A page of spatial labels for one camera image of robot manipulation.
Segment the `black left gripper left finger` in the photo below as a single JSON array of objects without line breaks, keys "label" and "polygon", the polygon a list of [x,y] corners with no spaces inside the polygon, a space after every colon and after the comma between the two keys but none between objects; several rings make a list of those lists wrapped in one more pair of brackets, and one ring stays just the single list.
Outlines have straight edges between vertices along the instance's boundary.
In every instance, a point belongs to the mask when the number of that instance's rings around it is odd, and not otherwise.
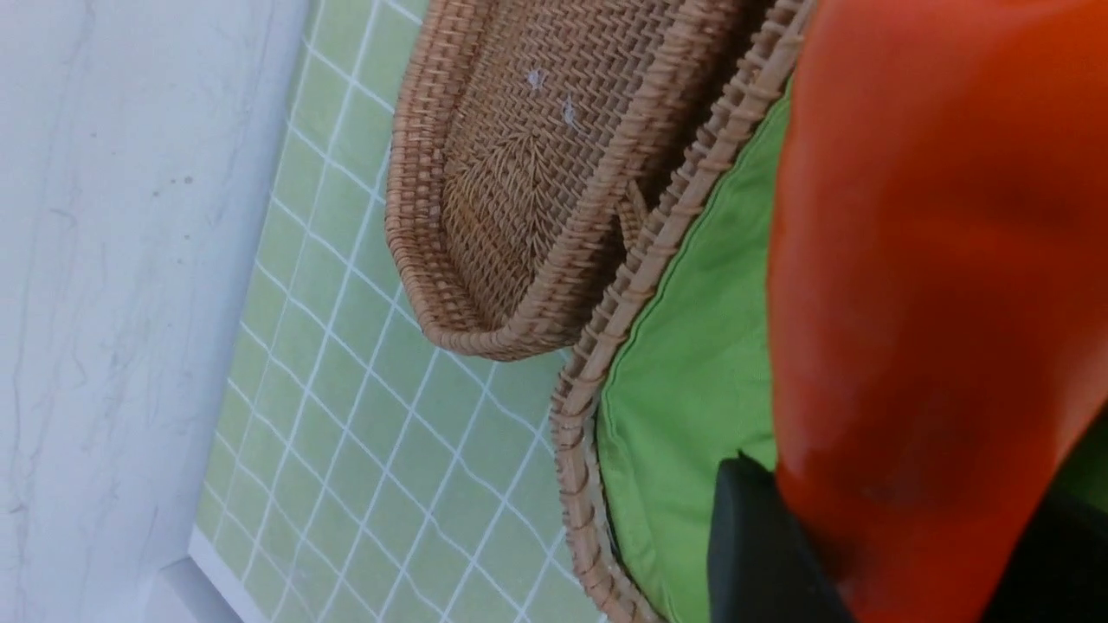
[{"label": "black left gripper left finger", "polygon": [[772,471],[749,456],[718,466],[707,556],[712,622],[852,622]]}]

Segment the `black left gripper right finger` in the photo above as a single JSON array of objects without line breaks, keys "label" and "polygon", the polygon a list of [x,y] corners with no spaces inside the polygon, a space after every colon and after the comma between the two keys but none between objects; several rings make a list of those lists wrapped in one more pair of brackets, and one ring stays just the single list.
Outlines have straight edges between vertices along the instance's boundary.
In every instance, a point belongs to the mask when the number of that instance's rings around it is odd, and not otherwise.
[{"label": "black left gripper right finger", "polygon": [[982,620],[1105,622],[1105,512],[1065,490],[1045,496]]}]

